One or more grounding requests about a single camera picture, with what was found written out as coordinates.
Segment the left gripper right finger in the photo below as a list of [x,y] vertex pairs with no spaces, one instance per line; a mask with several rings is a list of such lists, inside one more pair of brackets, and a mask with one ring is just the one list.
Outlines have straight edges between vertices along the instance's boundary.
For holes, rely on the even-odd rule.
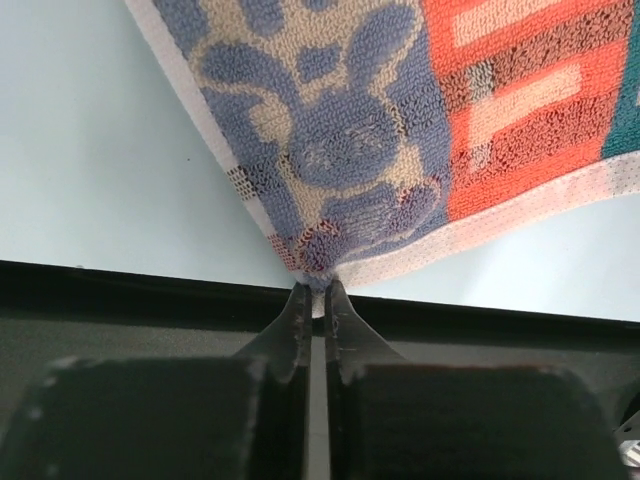
[[624,479],[592,394],[553,367],[416,364],[325,293],[335,479]]

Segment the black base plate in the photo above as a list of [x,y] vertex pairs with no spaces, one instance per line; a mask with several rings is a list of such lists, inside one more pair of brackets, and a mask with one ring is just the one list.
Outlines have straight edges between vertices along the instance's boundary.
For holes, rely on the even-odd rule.
[[[5,261],[1,413],[56,357],[233,352],[282,310],[285,289]],[[355,296],[409,359],[451,366],[552,365],[578,375],[615,421],[639,408],[639,328],[626,321]]]

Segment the striped rabbit text towel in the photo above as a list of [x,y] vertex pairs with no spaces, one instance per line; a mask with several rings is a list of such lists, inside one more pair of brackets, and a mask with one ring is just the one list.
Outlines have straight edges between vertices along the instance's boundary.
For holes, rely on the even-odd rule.
[[639,190],[635,1],[131,1],[285,267],[393,278]]

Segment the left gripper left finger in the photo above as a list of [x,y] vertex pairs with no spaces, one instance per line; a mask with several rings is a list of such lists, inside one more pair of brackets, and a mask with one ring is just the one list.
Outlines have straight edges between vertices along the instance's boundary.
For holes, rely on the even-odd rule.
[[226,357],[60,359],[1,441],[5,479],[301,479],[311,293]]

